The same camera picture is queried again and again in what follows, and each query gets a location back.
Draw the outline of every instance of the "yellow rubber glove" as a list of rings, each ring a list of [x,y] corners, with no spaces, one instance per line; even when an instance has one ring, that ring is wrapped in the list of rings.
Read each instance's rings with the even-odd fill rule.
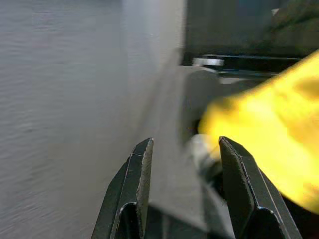
[[[319,214],[319,51],[242,94],[212,103],[199,132],[243,145],[278,190]]]

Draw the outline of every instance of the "yellow cloth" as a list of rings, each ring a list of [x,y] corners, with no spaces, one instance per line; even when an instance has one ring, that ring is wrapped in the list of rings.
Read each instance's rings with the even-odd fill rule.
[[[243,145],[278,190],[319,214],[319,51],[260,86],[212,103],[199,132]]]

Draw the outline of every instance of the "yellow object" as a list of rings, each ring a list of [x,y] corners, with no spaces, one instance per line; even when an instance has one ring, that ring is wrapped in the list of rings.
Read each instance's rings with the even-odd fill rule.
[[[278,190],[319,214],[319,51],[266,83],[212,103],[199,125],[243,145]]]

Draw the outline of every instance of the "gray wall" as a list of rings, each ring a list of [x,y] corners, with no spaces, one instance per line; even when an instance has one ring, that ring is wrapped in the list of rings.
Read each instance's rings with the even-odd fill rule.
[[[179,44],[181,2],[1,3],[1,239],[90,237]]]

